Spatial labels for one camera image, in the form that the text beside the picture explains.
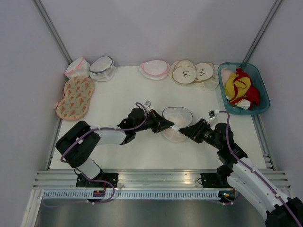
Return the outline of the blue-trimmed white mesh laundry bag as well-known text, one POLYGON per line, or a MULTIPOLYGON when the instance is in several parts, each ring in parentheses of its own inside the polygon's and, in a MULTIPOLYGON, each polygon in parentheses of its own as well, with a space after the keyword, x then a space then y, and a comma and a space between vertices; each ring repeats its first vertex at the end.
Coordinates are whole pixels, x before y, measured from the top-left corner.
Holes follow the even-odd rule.
POLYGON ((168 107, 162 111, 162 117, 173 122, 174 125, 162 132, 163 136, 171 142, 183 142, 187 139, 178 130, 191 125, 192 113, 184 107, 168 107))

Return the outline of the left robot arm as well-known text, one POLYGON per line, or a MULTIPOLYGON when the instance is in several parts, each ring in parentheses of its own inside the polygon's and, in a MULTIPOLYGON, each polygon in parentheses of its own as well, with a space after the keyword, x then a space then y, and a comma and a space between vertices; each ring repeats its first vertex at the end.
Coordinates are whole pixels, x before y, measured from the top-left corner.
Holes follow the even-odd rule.
POLYGON ((150 129, 159 133, 171 126, 174 126, 173 122, 153 109, 147 111, 137 107, 114 128, 97 128, 79 121, 57 141, 55 147, 61 154, 61 162, 77 170, 92 187, 99 187, 103 183, 103 173, 90 158, 96 146, 128 144, 135 139, 137 132, 150 129))

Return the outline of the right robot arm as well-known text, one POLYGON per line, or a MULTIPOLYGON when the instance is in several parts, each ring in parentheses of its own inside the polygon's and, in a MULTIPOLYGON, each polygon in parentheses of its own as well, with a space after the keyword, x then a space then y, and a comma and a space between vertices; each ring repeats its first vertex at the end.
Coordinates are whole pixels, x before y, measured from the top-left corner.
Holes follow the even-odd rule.
POLYGON ((196 143, 205 142, 218 150, 223 165, 217 168, 216 181, 238 191, 262 216, 267 227, 301 227, 303 203, 290 198, 274 186, 234 142, 229 123, 218 123, 211 129, 201 119, 179 132, 196 143))

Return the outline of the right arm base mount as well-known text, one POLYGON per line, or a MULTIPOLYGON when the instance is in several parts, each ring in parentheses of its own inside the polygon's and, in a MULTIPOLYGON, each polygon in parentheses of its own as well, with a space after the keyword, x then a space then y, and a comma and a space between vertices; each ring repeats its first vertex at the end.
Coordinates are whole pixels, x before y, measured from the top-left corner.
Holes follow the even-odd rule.
POLYGON ((231 173, 232 170, 226 165, 218 167, 216 172, 201 173, 202 186, 203 188, 231 188, 227 181, 231 173))

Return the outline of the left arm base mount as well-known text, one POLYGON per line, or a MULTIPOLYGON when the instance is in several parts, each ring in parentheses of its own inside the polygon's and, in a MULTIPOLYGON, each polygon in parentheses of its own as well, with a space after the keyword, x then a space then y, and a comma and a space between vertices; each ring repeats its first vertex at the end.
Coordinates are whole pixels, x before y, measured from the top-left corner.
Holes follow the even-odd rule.
POLYGON ((74 169, 74 172, 77 175, 76 187, 111 188, 111 186, 105 182, 107 181, 116 188, 118 183, 118 173, 104 172, 95 162, 94 164, 98 167, 98 170, 100 171, 100 173, 95 178, 93 178, 94 181, 86 179, 80 170, 74 169))

